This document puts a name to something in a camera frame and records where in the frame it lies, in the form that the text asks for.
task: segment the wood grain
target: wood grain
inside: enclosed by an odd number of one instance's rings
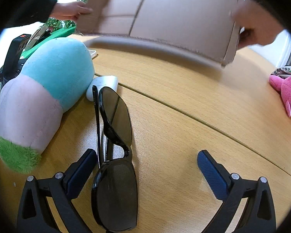
[[[283,219],[291,206],[291,176],[235,141],[163,104],[121,86],[118,93],[131,115],[133,162],[139,180],[139,221],[132,232],[202,231],[220,206],[196,165],[196,155],[202,149],[243,178],[257,180],[265,176],[272,190],[277,222]],[[64,114],[60,129],[33,174],[47,178],[64,171],[87,148],[96,147],[95,131],[93,103],[82,97]],[[0,160],[0,204],[13,223],[26,178],[11,172]],[[92,216],[92,181],[93,174],[73,203],[90,229],[103,233]],[[58,214],[53,214],[61,231],[66,232]],[[233,230],[235,223],[227,232]]]
[[[92,36],[72,36],[81,41]],[[275,69],[244,48],[225,69],[96,48],[95,72],[215,126],[291,175],[291,118],[269,85]]]

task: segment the stuffed animal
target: stuffed animal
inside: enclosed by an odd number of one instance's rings
[[[269,83],[275,90],[281,92],[281,98],[286,106],[287,114],[291,117],[291,67],[283,67],[275,70],[269,77]]]
[[[86,46],[72,38],[39,47],[0,93],[0,158],[12,170],[31,172],[61,124],[64,112],[94,77]]]

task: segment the green mat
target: green mat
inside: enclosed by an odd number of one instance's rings
[[[33,54],[36,51],[36,49],[38,49],[45,42],[57,37],[67,37],[75,32],[75,28],[76,26],[68,28],[68,29],[61,28],[55,32],[52,32],[48,38],[44,39],[42,42],[35,45],[33,48],[27,51],[23,51],[21,56],[23,56],[24,59],[28,59],[31,56],[31,54]]]

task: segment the sunglasses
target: sunglasses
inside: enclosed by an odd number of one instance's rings
[[[94,85],[93,98],[97,123],[99,170],[92,186],[92,211],[105,230],[119,232],[137,226],[138,187],[132,164],[132,124],[123,99],[111,88],[99,94]],[[106,136],[105,157],[100,143],[99,109]],[[113,144],[124,150],[124,157],[112,159]]]

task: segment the human hand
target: human hand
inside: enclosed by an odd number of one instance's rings
[[[238,3],[231,17],[236,24],[245,28],[240,34],[238,49],[253,44],[271,44],[284,29],[277,19],[253,0]]]
[[[81,14],[92,13],[91,8],[85,7],[86,3],[75,1],[70,3],[56,3],[50,17],[58,20],[77,21]]]

